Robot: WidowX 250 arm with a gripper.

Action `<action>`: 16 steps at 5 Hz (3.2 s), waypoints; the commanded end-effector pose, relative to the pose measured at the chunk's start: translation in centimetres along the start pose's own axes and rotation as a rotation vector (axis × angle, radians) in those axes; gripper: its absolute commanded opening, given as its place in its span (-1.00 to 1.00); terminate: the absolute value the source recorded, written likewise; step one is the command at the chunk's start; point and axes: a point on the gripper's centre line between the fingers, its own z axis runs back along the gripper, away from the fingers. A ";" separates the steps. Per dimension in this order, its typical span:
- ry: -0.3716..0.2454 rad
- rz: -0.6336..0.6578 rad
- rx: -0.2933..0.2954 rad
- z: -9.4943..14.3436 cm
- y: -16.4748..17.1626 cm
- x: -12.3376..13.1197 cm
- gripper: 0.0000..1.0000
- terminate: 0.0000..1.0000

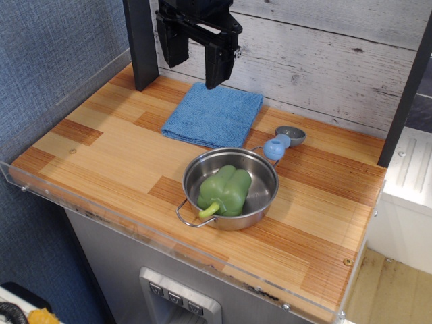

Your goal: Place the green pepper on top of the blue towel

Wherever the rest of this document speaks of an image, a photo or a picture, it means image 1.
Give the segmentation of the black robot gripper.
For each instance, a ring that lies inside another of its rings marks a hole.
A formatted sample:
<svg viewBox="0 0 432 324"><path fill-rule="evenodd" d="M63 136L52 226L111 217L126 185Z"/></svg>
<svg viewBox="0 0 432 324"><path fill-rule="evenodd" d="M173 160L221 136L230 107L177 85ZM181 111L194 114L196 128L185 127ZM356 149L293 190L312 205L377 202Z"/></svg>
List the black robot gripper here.
<svg viewBox="0 0 432 324"><path fill-rule="evenodd" d="M157 31L170 68L189 58L189 38L205 45L205 85L229 80L242 26L231 15L232 1L159 1Z"/></svg>

